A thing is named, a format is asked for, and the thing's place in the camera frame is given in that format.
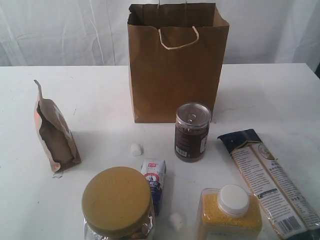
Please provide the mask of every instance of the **white tabletop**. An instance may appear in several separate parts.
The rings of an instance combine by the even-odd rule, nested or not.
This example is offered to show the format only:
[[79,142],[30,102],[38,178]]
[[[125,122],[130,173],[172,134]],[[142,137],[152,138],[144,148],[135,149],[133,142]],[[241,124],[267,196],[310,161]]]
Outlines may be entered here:
[[[81,198],[104,169],[140,169],[144,158],[167,164],[163,207],[154,240],[193,240],[201,190],[238,184],[248,189],[221,134],[255,129],[320,214],[320,80],[305,64],[235,64],[222,68],[205,157],[185,163],[174,153],[174,124],[135,124],[128,67],[0,67],[0,239],[83,239]],[[82,163],[52,178],[38,140],[37,79],[60,108]],[[130,155],[140,143],[144,155]],[[168,217],[178,212],[185,231]],[[259,239],[276,239],[263,216]]]

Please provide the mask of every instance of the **twisted rope handle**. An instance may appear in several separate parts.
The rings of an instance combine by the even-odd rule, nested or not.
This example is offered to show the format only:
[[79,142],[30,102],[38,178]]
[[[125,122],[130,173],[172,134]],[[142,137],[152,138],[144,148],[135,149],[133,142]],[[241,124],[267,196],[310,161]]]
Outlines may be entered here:
[[195,32],[196,40],[194,40],[193,42],[189,42],[189,43],[187,43],[187,44],[184,44],[184,45],[169,47],[169,46],[166,46],[166,45],[164,44],[164,42],[163,42],[163,40],[162,40],[161,29],[159,28],[159,29],[158,29],[158,32],[159,32],[159,37],[160,37],[160,43],[161,43],[161,45],[162,45],[165,49],[167,49],[167,50],[177,50],[177,49],[182,49],[182,48],[191,46],[191,45],[193,45],[193,44],[195,44],[196,42],[199,41],[199,33],[198,33],[196,27],[195,27],[195,26],[192,26],[192,29],[193,29],[193,31]]

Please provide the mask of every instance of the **tin can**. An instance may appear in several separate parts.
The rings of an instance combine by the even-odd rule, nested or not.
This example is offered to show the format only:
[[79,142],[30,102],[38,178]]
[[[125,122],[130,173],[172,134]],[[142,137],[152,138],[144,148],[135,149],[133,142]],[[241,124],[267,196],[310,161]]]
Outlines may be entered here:
[[174,151],[185,162],[200,160],[206,150],[211,111],[200,103],[189,102],[176,112]]

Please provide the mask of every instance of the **barcode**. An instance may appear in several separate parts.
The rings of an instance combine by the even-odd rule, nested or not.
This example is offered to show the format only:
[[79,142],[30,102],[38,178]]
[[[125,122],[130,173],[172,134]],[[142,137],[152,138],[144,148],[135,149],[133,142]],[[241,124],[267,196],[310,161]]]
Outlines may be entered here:
[[278,226],[283,231],[283,234],[287,234],[292,232],[293,230],[297,230],[301,228],[295,216],[290,216],[287,219],[283,219],[282,221],[279,221]]
[[180,148],[178,148],[178,146],[175,146],[175,150],[178,154],[184,156],[185,158],[187,157],[187,152],[186,151],[182,151]]

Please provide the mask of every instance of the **white cloth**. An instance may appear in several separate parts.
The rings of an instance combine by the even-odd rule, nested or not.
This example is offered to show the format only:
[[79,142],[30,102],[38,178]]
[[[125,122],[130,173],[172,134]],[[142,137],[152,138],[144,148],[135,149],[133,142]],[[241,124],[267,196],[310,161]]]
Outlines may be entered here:
[[[230,23],[224,63],[307,63],[313,71],[317,68],[320,0],[215,2]],[[132,3],[158,1],[0,0],[0,66],[127,65]]]

